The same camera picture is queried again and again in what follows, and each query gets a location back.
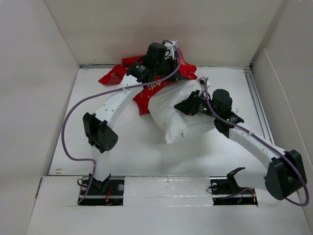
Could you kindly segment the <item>white pillow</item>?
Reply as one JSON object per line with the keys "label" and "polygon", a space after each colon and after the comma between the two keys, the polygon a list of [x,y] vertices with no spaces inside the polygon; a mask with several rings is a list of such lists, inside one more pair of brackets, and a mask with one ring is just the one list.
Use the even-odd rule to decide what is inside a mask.
{"label": "white pillow", "polygon": [[200,113],[188,116],[174,108],[186,100],[191,92],[200,89],[195,80],[182,81],[162,88],[150,98],[148,110],[164,133],[167,144],[190,140],[215,129],[212,117]]}

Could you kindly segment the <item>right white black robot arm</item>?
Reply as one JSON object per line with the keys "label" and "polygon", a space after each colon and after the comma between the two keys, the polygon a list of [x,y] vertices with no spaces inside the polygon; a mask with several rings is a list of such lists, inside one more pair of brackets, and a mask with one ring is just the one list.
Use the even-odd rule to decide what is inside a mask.
{"label": "right white black robot arm", "polygon": [[267,173],[260,177],[260,188],[277,200],[287,199],[303,188],[307,193],[307,177],[302,156],[296,150],[286,151],[253,132],[245,121],[232,111],[228,91],[217,89],[212,95],[195,90],[174,108],[186,116],[202,114],[213,121],[213,128],[236,142],[263,164]]}

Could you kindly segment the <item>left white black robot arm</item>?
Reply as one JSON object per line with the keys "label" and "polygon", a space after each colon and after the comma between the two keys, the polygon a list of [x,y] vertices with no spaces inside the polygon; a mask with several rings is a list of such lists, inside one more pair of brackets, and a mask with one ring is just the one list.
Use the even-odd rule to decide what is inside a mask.
{"label": "left white black robot arm", "polygon": [[128,104],[145,88],[168,80],[180,81],[182,56],[174,41],[151,43],[145,55],[136,59],[125,71],[118,89],[93,114],[83,116],[83,125],[91,145],[95,169],[89,175],[89,185],[98,194],[108,191],[110,185],[109,158],[103,154],[117,144],[113,128]]}

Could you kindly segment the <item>aluminium rail right side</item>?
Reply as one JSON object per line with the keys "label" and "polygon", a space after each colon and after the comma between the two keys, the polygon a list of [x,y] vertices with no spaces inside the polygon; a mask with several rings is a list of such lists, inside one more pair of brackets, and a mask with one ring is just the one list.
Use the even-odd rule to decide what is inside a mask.
{"label": "aluminium rail right side", "polygon": [[254,81],[252,71],[250,69],[244,69],[244,74],[245,74],[247,85],[249,87],[250,94],[252,97],[252,101],[253,101],[253,104],[254,104],[254,107],[256,109],[256,113],[257,113],[257,116],[258,116],[258,119],[259,119],[259,122],[261,125],[263,136],[270,143],[274,144],[273,135],[272,135],[270,127],[269,127],[266,113],[265,113],[265,110],[263,108],[256,84]]}

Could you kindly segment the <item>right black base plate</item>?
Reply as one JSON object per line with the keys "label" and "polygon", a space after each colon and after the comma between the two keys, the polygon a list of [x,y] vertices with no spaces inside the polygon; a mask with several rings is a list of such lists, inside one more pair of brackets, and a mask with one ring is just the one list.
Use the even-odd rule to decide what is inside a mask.
{"label": "right black base plate", "polygon": [[254,188],[235,186],[226,183],[225,180],[211,181],[206,191],[212,195],[214,206],[258,205]]}

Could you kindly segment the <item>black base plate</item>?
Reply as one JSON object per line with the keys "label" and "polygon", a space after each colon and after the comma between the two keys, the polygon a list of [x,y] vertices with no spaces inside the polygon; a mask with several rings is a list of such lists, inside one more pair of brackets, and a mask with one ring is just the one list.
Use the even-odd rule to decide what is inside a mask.
{"label": "black base plate", "polygon": [[86,191],[89,184],[89,179],[78,179],[77,184],[80,187],[80,193],[78,196],[79,206],[122,206],[124,199],[124,186],[125,177],[110,177],[106,179],[104,183],[99,183],[93,179],[93,183],[86,195],[86,197],[80,201]]}
{"label": "black base plate", "polygon": [[226,183],[225,180],[211,181],[206,191],[212,195],[214,206],[258,205],[254,188],[235,186]]}

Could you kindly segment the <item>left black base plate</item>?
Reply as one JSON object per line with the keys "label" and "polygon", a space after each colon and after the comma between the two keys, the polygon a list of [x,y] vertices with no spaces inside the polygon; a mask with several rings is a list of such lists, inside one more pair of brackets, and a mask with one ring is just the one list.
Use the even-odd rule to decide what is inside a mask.
{"label": "left black base plate", "polygon": [[86,195],[86,197],[80,201],[86,191],[89,184],[89,179],[78,179],[77,184],[80,187],[80,193],[78,196],[79,206],[122,206],[124,199],[124,186],[125,177],[110,177],[106,179],[104,183],[99,183],[93,179],[93,183]]}

